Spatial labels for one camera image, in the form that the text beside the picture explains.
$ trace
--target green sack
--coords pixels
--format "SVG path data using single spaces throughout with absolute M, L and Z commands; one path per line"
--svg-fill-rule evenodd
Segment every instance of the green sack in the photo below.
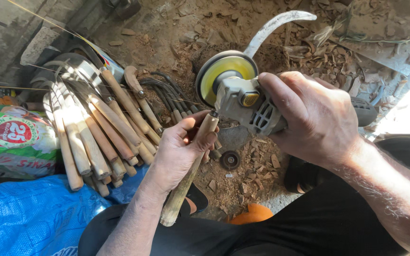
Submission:
M 0 105 L 0 177 L 53 174 L 59 140 L 44 114 Z

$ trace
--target dirt floor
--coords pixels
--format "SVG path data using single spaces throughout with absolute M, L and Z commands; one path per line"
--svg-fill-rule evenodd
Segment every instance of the dirt floor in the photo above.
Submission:
M 137 67 L 140 72 L 138 79 L 148 77 L 152 71 L 163 71 L 176 80 L 191 99 L 198 102 L 194 89 L 192 55 L 207 44 L 226 43 L 244 49 L 265 22 L 292 7 L 295 9 L 297 2 L 143 0 L 140 1 L 142 9 L 134 17 L 125 21 L 116 16 L 109 17 L 91 39 L 123 67 Z M 323 8 L 324 2 L 328 2 L 330 8 Z M 312 1 L 311 8 L 322 17 L 334 20 L 339 18 L 343 9 L 341 5 L 333 4 L 333 1 L 328 0 Z M 122 35 L 123 29 L 131 29 L 134 34 Z M 353 93 L 355 96 L 360 93 L 359 96 L 368 101 L 376 98 L 380 86 L 378 79 L 382 77 L 388 85 L 383 96 L 393 94 L 402 79 L 400 74 L 331 41 L 316 47 L 312 39 L 308 38 L 311 33 L 310 29 L 296 23 L 277 29 L 265 41 L 265 48 L 254 58 L 259 71 L 277 73 L 296 70 L 350 92 L 356 83 L 360 83 L 353 88 Z M 123 44 L 110 46 L 111 41 L 122 41 Z M 162 102 L 154 92 L 146 91 L 162 121 L 168 121 L 170 115 Z M 367 129 L 361 129 L 361 133 L 368 137 L 377 122 L 397 101 L 397 98 L 383 98 L 379 104 L 378 120 Z M 235 125 L 237 123 L 228 120 L 219 124 L 221 128 Z M 232 217 L 241 213 L 248 203 L 266 202 L 282 195 L 288 204 L 298 197 L 286 192 L 282 185 L 290 156 L 281 152 L 270 139 L 255 137 L 238 153 L 242 164 L 237 169 L 225 170 L 217 160 L 200 167 L 195 184 L 208 196 L 210 206 L 198 217 L 223 219 L 226 215 Z

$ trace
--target hairy forearm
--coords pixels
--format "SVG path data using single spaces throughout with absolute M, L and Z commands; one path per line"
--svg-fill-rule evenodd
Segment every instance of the hairy forearm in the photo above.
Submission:
M 167 196 L 151 182 L 149 170 L 98 256 L 148 256 Z
M 410 170 L 362 141 L 348 161 L 331 171 L 366 199 L 384 228 L 410 251 Z

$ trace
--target hand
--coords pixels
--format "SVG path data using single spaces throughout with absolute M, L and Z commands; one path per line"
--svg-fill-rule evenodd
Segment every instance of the hand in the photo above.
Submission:
M 205 152 L 203 159 L 206 159 L 210 150 L 214 149 L 218 127 L 215 132 L 194 139 L 209 112 L 205 110 L 187 116 L 163 132 L 159 149 L 146 177 L 156 183 L 162 193 L 168 193 L 178 185 L 202 152 Z
M 284 152 L 332 169 L 363 142 L 347 92 L 299 72 L 261 73 L 259 83 L 288 122 L 270 136 Z

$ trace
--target grinding disc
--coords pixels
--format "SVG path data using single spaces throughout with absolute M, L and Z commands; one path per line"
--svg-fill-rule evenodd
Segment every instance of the grinding disc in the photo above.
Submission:
M 214 108 L 218 77 L 237 76 L 250 80 L 258 76 L 256 63 L 237 50 L 220 52 L 210 58 L 200 69 L 196 79 L 196 92 L 200 100 Z

